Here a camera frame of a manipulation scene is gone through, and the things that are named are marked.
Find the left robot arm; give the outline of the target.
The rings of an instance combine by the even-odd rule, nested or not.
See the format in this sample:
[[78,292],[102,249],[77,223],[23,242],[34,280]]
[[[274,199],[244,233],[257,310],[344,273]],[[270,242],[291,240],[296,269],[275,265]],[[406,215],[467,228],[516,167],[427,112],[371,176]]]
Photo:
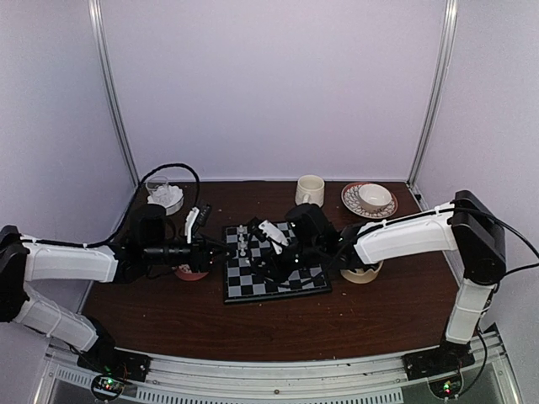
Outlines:
[[125,368],[115,341],[95,319],[59,306],[30,287],[43,279],[84,279],[128,284],[149,275],[154,266],[187,266],[206,273],[214,259],[231,250],[223,242],[199,234],[210,206],[194,207],[182,236],[160,205],[144,205],[131,214],[119,242],[76,244],[24,237],[16,226],[1,230],[1,320],[17,322],[66,343],[88,366],[104,374]]

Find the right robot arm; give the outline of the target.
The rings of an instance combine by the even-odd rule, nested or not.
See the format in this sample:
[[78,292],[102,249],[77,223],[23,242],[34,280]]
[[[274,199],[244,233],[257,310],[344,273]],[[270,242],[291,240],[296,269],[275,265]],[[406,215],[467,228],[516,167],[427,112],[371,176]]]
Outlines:
[[255,260],[256,273],[274,282],[284,281],[296,268],[321,266],[354,272],[373,269],[388,259],[421,253],[456,251],[464,274],[447,320],[440,346],[431,362],[439,371],[451,370],[467,354],[476,325],[506,274],[505,234],[492,212],[470,191],[414,215],[349,225],[337,231],[321,208],[303,203],[286,215],[295,239],[269,221],[249,227],[272,252]]

